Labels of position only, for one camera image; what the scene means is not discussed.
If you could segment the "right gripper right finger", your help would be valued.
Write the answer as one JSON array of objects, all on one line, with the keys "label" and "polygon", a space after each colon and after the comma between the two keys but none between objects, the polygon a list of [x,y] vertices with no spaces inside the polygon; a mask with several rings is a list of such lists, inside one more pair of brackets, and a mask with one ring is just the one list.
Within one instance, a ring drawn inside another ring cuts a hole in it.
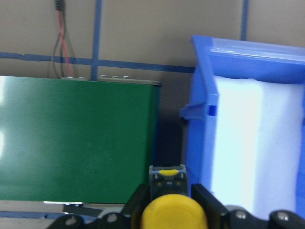
[{"label": "right gripper right finger", "polygon": [[191,185],[191,197],[203,208],[209,229],[228,229],[228,209],[202,184]]}]

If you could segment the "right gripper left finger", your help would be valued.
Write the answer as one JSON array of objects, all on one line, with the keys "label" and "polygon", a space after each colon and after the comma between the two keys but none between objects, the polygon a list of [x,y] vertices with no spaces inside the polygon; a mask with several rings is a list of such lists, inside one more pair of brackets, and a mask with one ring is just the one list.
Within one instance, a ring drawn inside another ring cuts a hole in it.
[{"label": "right gripper left finger", "polygon": [[150,203],[150,200],[150,185],[140,184],[121,211],[127,229],[140,228],[142,214]]}]

